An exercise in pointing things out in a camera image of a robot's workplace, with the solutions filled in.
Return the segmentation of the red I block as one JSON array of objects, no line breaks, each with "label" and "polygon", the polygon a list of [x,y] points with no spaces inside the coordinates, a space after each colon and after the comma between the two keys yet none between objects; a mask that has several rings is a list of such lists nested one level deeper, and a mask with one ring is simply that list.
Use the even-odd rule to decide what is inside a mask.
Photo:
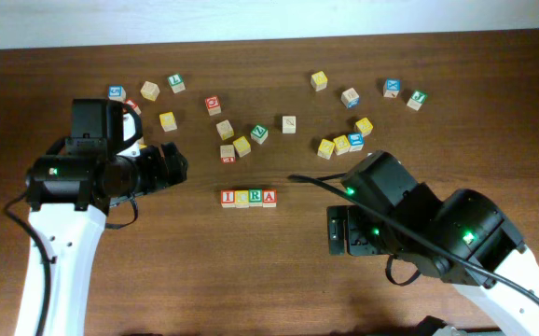
[{"label": "red I block", "polygon": [[223,208],[235,207],[235,191],[231,189],[221,191],[221,206]]}]

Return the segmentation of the yellow C block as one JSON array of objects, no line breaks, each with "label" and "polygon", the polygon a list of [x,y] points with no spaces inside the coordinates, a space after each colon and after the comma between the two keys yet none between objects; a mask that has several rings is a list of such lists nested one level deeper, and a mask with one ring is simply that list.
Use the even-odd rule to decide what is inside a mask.
[{"label": "yellow C block", "polygon": [[236,190],[235,194],[235,207],[236,208],[248,208],[249,207],[249,191],[248,190]]}]

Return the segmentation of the green R block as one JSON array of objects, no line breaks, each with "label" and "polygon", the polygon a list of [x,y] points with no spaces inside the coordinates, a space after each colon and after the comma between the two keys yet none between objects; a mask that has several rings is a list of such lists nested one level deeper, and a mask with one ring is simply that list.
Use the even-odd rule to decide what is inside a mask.
[{"label": "green R block", "polygon": [[250,207],[262,207],[263,206],[263,190],[262,189],[249,189],[248,190],[248,203]]}]

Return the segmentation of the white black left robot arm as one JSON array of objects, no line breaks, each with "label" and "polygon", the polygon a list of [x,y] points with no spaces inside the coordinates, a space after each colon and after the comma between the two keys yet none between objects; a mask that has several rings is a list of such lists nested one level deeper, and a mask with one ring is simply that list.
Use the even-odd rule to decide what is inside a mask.
[{"label": "white black left robot arm", "polygon": [[125,103],[75,99],[69,135],[38,158],[20,196],[29,216],[28,268],[15,332],[81,335],[96,249],[111,208],[187,180],[174,143],[138,147],[140,116]]}]

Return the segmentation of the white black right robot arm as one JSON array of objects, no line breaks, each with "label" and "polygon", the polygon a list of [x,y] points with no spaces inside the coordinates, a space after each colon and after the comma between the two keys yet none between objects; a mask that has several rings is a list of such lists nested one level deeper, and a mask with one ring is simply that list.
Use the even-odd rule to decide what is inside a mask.
[{"label": "white black right robot arm", "polygon": [[539,335],[539,265],[489,198],[458,189],[439,200],[378,151],[338,176],[355,205],[327,209],[333,255],[387,256],[454,287],[507,335]]}]

